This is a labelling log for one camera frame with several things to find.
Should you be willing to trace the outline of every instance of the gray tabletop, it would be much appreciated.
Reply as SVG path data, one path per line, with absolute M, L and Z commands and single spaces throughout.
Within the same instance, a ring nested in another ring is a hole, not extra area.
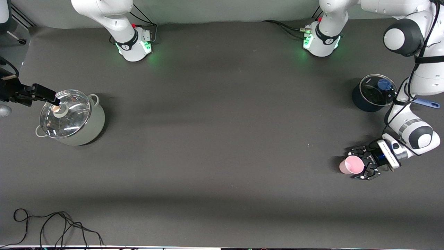
M 107 122 L 71 147 L 35 136 L 43 103 L 11 105 L 0 119 L 1 244 L 21 238 L 12 213 L 23 207 L 65 210 L 107 245 L 443 249 L 442 147 L 373 181 L 338 172 L 346 148 L 384 127 L 386 109 L 353 106 L 359 78 L 399 85 L 412 69 L 382 44 L 392 22 L 350 21 L 327 58 L 274 24 L 163 25 L 136 63 L 103 28 L 32 30 L 21 81 L 96 93 Z M 444 134 L 442 109 L 413 110 Z M 42 223 L 24 244 L 38 244 Z M 48 243 L 62 228 L 48 224 Z M 68 242 L 82 243 L 78 231 Z

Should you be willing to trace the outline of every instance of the gray wall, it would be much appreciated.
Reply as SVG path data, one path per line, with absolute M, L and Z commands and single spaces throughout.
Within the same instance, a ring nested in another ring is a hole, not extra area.
M 100 27 L 96 22 L 77 14 L 70 0 L 12 0 L 12 3 L 39 26 Z M 134 0 L 134 3 L 153 22 L 159 24 L 298 20 L 311 17 L 318 7 L 316 0 Z M 349 15 L 351 19 L 384 18 L 364 12 L 360 6 L 352 7 Z M 132 16 L 127 16 L 131 22 L 141 24 Z

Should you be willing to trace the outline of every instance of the pink cup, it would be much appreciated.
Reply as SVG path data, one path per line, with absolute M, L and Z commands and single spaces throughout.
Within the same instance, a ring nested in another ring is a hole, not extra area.
M 339 169 L 345 174 L 357 174 L 364 171 L 364 162 L 358 156 L 350 155 L 339 164 Z

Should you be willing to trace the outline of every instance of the white pot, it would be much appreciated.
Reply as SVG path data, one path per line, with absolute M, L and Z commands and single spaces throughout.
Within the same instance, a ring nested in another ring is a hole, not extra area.
M 60 99 L 60 106 L 45 104 L 36 135 L 51 137 L 70 146 L 94 140 L 105 124 L 105 113 L 99 105 L 99 97 L 95 94 L 86 96 L 73 89 L 59 92 L 56 97 Z

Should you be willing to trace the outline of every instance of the white robotic arm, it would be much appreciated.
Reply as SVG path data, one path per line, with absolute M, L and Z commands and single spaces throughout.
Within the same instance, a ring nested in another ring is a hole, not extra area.
M 133 27 L 124 14 L 133 0 L 71 0 L 74 9 L 104 26 L 116 41 L 119 53 L 128 61 L 142 60 L 151 53 L 151 34 Z
M 370 180 L 380 174 L 378 166 L 396 169 L 400 167 L 399 160 L 428 152 L 440 144 L 438 134 L 410 110 L 410 105 L 416 95 L 444 92 L 444 25 L 440 19 L 444 8 L 440 8 L 439 0 L 320 0 L 325 14 L 321 21 L 305 27 L 313 32 L 306 35 L 303 48 L 315 56 L 330 55 L 348 20 L 347 9 L 356 4 L 361 4 L 365 11 L 397 18 L 385 31 L 384 44 L 392 52 L 415 56 L 416 62 L 385 117 L 386 125 L 400 138 L 385 133 L 376 148 L 361 146 L 349 153 L 360 156 L 366 164 L 364 173 L 355 177 Z

